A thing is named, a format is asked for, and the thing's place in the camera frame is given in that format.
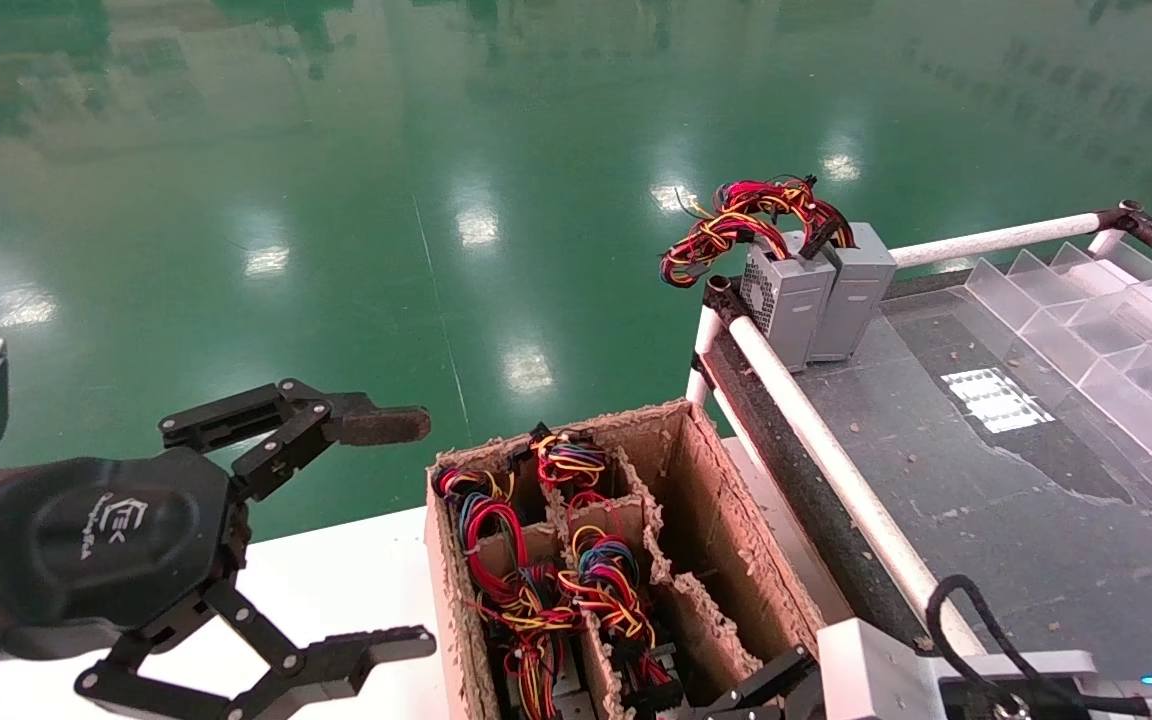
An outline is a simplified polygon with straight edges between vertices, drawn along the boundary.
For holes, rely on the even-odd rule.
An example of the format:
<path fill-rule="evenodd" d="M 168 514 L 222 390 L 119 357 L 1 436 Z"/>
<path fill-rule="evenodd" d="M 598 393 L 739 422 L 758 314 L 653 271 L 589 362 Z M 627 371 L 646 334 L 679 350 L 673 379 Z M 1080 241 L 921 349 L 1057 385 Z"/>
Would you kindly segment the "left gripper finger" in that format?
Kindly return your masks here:
<path fill-rule="evenodd" d="M 268 665 L 250 689 L 227 698 L 142 676 L 141 665 L 156 642 L 147 632 L 131 632 L 76 679 L 74 692 L 109 714 L 132 719 L 291 719 L 308 705 L 358 696 L 376 666 L 435 652 L 435 637 L 425 626 L 329 635 L 306 647 L 293 646 L 227 582 L 205 585 L 191 607 L 219 616 Z"/>
<path fill-rule="evenodd" d="M 380 407 L 365 392 L 324 393 L 296 379 L 220 397 L 159 423 L 164 448 L 210 454 L 259 439 L 230 465 L 238 500 L 253 502 L 282 488 L 333 445 L 412 444 L 431 427 L 425 407 Z"/>

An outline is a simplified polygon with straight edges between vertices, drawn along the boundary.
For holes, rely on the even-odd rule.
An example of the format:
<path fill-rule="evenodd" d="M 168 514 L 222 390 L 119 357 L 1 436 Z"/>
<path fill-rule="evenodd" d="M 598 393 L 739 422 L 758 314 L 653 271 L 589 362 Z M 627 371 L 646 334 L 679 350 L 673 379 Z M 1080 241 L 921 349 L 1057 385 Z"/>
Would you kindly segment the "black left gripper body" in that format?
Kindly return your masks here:
<path fill-rule="evenodd" d="M 238 568 L 230 478 L 204 455 L 0 471 L 0 641 L 115 641 Z"/>

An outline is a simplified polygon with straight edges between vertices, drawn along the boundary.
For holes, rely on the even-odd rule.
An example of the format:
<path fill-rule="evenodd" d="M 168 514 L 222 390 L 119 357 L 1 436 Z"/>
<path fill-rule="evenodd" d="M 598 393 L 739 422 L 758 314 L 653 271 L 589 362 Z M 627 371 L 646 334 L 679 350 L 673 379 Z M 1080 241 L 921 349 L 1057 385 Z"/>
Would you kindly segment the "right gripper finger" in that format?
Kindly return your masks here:
<path fill-rule="evenodd" d="M 760 705 L 749 708 L 670 708 L 657 719 L 818 719 L 818 700 L 785 700 L 781 705 Z"/>
<path fill-rule="evenodd" d="M 781 705 L 791 694 L 819 679 L 820 665 L 803 644 L 765 664 L 723 697 L 723 710 Z"/>

